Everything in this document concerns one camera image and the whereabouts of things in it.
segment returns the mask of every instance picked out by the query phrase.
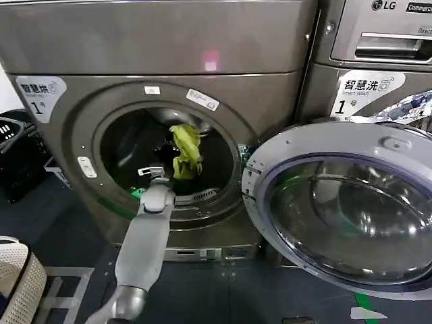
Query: washing machine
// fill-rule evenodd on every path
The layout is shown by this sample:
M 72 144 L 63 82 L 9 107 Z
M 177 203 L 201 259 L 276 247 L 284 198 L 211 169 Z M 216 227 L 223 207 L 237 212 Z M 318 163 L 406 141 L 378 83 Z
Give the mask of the washing machine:
M 309 273 L 432 299 L 432 3 L 319 2 L 296 117 L 242 191 L 262 235 Z
M 298 121 L 411 124 L 430 115 L 431 10 L 430 1 L 320 1 Z
M 165 260 L 248 258 L 261 236 L 242 171 L 293 114 L 315 14 L 314 0 L 2 1 L 0 57 L 110 242 L 149 185 L 137 171 L 172 165 L 169 127 L 189 124 L 202 173 L 173 183 Z

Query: gray floor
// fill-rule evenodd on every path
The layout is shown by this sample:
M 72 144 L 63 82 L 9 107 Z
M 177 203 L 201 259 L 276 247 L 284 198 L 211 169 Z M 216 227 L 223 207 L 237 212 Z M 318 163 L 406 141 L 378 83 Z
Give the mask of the gray floor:
M 74 193 L 54 177 L 16 205 L 0 197 L 1 235 L 26 240 L 44 266 L 94 267 L 75 323 L 83 323 L 111 295 L 118 249 L 109 246 Z M 58 296 L 72 296 L 69 278 Z M 426 324 L 432 302 L 394 302 L 370 298 L 386 320 L 368 324 Z M 365 323 L 350 319 L 358 306 L 353 293 L 298 269 L 274 269 L 263 261 L 230 264 L 166 263 L 137 323 L 281 323 L 313 318 L 318 324 Z M 66 310 L 53 311 L 47 323 L 63 323 Z

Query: white woven basket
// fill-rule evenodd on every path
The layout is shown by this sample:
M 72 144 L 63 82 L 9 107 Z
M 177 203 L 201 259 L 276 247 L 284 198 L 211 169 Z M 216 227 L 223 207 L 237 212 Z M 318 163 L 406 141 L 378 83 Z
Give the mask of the white woven basket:
M 47 282 L 47 274 L 29 247 L 0 236 L 0 288 L 10 292 L 0 324 L 30 324 Z

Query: yellow cloth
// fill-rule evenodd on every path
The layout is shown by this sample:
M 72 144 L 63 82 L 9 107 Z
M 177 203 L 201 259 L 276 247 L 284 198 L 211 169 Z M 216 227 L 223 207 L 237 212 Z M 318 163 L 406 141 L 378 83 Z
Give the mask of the yellow cloth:
M 175 145 L 180 149 L 180 156 L 173 160 L 174 179 L 194 179 L 203 170 L 199 130 L 190 125 L 177 125 L 170 127 L 169 131 L 173 132 Z

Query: small sticker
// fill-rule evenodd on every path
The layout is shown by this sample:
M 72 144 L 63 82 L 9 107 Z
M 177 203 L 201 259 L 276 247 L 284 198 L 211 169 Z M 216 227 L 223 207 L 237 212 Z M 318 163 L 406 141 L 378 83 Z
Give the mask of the small sticker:
M 416 12 L 418 14 L 432 14 L 432 3 L 410 2 L 406 7 L 406 12 Z
M 374 312 L 373 310 L 365 309 L 363 307 L 352 307 L 351 319 L 388 319 L 388 317 L 384 314 Z
M 215 111 L 217 109 L 217 106 L 219 106 L 219 101 L 216 101 L 215 99 L 207 96 L 206 94 L 203 94 L 194 89 L 189 89 L 186 98 L 193 101 L 194 103 L 198 103 L 199 105 L 206 107 L 207 109 L 210 109 L 211 111 Z
M 36 119 L 49 123 L 66 83 L 57 76 L 17 76 L 16 83 Z
M 97 178 L 95 169 L 93 169 L 92 162 L 88 157 L 78 157 L 78 164 L 81 167 L 82 172 L 88 178 Z
M 145 86 L 144 91 L 146 95 L 159 95 L 161 94 L 161 89 L 158 86 Z
M 405 83 L 402 72 L 349 71 L 340 78 L 332 117 L 348 117 Z

